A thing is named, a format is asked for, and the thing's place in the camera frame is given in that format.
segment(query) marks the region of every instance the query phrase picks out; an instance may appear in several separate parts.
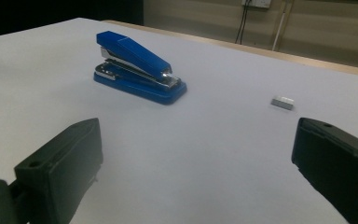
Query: white tabletop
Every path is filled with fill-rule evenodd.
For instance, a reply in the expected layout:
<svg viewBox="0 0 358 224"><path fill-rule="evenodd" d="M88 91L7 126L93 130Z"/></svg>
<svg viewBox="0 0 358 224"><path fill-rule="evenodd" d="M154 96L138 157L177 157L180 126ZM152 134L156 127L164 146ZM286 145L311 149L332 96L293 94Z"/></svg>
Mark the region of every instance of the white tabletop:
<svg viewBox="0 0 358 224"><path fill-rule="evenodd" d="M187 93L166 106L93 81L108 30L169 62ZM0 36L0 178L100 120L104 163L74 224L345 223L291 163L301 117L358 137L358 76L85 19Z"/></svg>

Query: stapler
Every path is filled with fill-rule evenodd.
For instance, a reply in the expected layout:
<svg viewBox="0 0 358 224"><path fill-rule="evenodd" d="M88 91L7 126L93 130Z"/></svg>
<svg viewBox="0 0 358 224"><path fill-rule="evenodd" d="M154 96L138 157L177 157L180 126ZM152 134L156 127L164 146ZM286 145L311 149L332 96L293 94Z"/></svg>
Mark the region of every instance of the stapler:
<svg viewBox="0 0 358 224"><path fill-rule="evenodd" d="M95 81L164 105L186 92L169 63L129 37L106 31L97 34L97 43L105 62L95 68Z"/></svg>

